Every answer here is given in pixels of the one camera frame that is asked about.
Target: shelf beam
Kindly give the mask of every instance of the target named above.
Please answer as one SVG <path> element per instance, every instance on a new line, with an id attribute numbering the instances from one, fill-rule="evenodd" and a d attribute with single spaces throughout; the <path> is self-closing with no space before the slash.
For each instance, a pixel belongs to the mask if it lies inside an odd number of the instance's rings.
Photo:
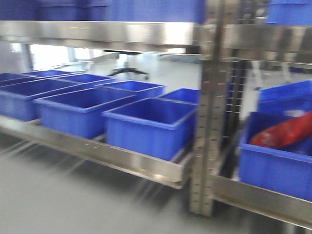
<path id="1" fill-rule="evenodd" d="M 224 47 L 235 49 L 236 59 L 312 63 L 312 26 L 235 24 L 225 35 Z"/>
<path id="2" fill-rule="evenodd" d="M 312 229 L 312 202 L 214 175 L 215 200 Z"/>
<path id="3" fill-rule="evenodd" d="M 0 116 L 0 132 L 54 148 L 83 159 L 124 171 L 175 189 L 183 188 L 190 176 L 193 155 L 182 156 L 177 163 L 118 147 L 65 135 L 36 123 Z"/>
<path id="4" fill-rule="evenodd" d="M 200 34 L 184 22 L 0 21 L 1 41 L 116 51 L 199 54 Z"/>

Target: floor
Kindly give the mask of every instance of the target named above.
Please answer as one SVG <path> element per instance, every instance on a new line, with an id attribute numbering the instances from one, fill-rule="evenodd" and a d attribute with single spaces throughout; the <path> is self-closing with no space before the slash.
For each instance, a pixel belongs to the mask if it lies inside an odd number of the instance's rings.
<path id="1" fill-rule="evenodd" d="M 167 91 L 199 87 L 198 64 L 163 61 L 149 54 L 132 57 L 130 63 L 149 72 L 151 82 L 168 85 Z M 121 65 L 122 59 L 108 60 L 91 72 L 106 75 Z M 264 75 L 275 82 L 278 73 Z M 251 77 L 245 114 L 254 108 L 253 88 Z M 215 204 L 211 218 L 194 215 L 188 212 L 189 185 L 174 190 L 4 134 L 0 134 L 0 178 L 0 234 L 305 233 L 221 203 Z"/>

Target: blue plastic bin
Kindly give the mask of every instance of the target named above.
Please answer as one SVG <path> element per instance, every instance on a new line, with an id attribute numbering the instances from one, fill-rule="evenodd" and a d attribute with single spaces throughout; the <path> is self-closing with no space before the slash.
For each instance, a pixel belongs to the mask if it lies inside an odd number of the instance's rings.
<path id="1" fill-rule="evenodd" d="M 199 103 L 199 90 L 182 88 L 182 89 L 177 89 L 170 93 L 161 95 L 159 96 L 159 98 L 198 104 Z"/>
<path id="2" fill-rule="evenodd" d="M 133 21 L 133 0 L 112 0 L 108 11 L 109 21 Z"/>
<path id="3" fill-rule="evenodd" d="M 0 82 L 13 80 L 13 79 L 28 78 L 28 77 L 31 77 L 31 76 L 22 75 L 22 74 L 14 74 L 14 73 L 0 73 Z"/>
<path id="4" fill-rule="evenodd" d="M 171 160 L 193 140 L 194 104 L 148 98 L 103 114 L 110 145 Z"/>
<path id="5" fill-rule="evenodd" d="M 41 20 L 88 20 L 87 0 L 41 0 Z"/>
<path id="6" fill-rule="evenodd" d="M 42 126 L 91 139 L 105 132 L 106 118 L 101 113 L 132 102 L 133 97 L 122 91 L 93 88 L 37 99 L 35 103 Z"/>
<path id="7" fill-rule="evenodd" d="M 268 24 L 312 25 L 311 0 L 271 0 Z"/>
<path id="8" fill-rule="evenodd" d="M 258 112 L 297 117 L 310 110 L 312 110 L 312 80 L 259 91 Z"/>
<path id="9" fill-rule="evenodd" d="M 166 22 L 204 23 L 206 0 L 165 0 Z"/>
<path id="10" fill-rule="evenodd" d="M 111 21 L 196 22 L 205 20 L 205 0 L 113 0 Z"/>
<path id="11" fill-rule="evenodd" d="M 65 72 L 59 70 L 46 70 L 46 71 L 34 71 L 34 72 L 26 72 L 23 73 L 26 75 L 37 76 L 39 78 L 55 78 L 55 77 L 62 77 L 67 75 L 77 74 L 75 72 Z"/>
<path id="12" fill-rule="evenodd" d="M 2 73 L 0 74 L 0 87 L 24 83 L 29 81 L 38 80 L 39 78 L 31 75 L 22 75 L 22 74 L 14 74 L 14 73 Z"/>
<path id="13" fill-rule="evenodd" d="M 69 81 L 42 79 L 0 88 L 0 115 L 31 121 L 38 118 L 34 99 L 79 90 Z"/>
<path id="14" fill-rule="evenodd" d="M 59 80 L 69 80 L 72 82 L 76 82 L 79 84 L 90 84 L 90 87 L 93 87 L 95 85 L 99 84 L 106 84 L 106 83 L 111 83 L 115 82 L 116 78 L 115 77 L 104 77 L 104 76 L 97 76 L 97 75 L 92 75 L 92 74 L 75 74 L 75 75 L 69 75 L 69 76 L 63 76 L 56 78 Z"/>
<path id="15" fill-rule="evenodd" d="M 140 100 L 144 98 L 154 98 L 162 95 L 166 86 L 129 80 L 99 85 L 98 87 L 103 89 L 123 90 L 131 95 L 135 95 L 136 100 Z"/>
<path id="16" fill-rule="evenodd" d="M 36 0 L 0 0 L 0 20 L 38 20 Z"/>
<path id="17" fill-rule="evenodd" d="M 131 21 L 164 22 L 164 0 L 133 0 L 133 13 Z"/>
<path id="18" fill-rule="evenodd" d="M 312 201 L 312 137 L 281 150 L 248 144 L 262 130 L 289 119 L 253 112 L 240 143 L 239 178 L 257 187 Z"/>
<path id="19" fill-rule="evenodd" d="M 112 0 L 90 0 L 88 5 L 89 21 L 111 21 Z"/>

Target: metal shelf frame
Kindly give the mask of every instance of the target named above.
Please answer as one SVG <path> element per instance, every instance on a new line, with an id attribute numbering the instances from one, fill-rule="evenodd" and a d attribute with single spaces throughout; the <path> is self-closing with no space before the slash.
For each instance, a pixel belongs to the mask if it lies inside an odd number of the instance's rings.
<path id="1" fill-rule="evenodd" d="M 312 63 L 312 27 L 254 25 L 260 0 L 209 0 L 204 25 L 151 22 L 0 21 L 0 41 L 116 51 L 201 54 L 193 151 L 167 162 L 0 116 L 0 131 L 180 189 L 192 177 L 190 211 L 214 201 L 312 229 L 312 202 L 233 179 L 247 60 Z"/>

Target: red object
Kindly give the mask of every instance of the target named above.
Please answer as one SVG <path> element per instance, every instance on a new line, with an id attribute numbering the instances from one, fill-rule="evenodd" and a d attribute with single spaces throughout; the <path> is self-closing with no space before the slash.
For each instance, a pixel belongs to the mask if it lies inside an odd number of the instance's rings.
<path id="1" fill-rule="evenodd" d="M 301 117 L 286 120 L 258 133 L 250 140 L 250 144 L 280 149 L 311 135 L 312 111 Z"/>

